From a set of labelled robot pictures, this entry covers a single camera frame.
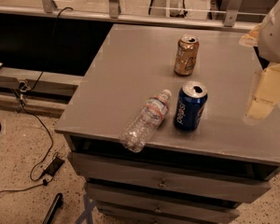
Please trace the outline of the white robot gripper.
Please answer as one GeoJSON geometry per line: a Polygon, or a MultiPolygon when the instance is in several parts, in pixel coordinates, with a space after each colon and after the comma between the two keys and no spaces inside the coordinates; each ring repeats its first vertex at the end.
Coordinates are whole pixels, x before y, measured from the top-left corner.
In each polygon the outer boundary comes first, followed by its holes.
{"type": "Polygon", "coordinates": [[[265,120],[280,102],[280,0],[265,16],[262,23],[243,35],[239,44],[256,47],[268,67],[253,75],[244,122],[256,125],[265,120]]]}

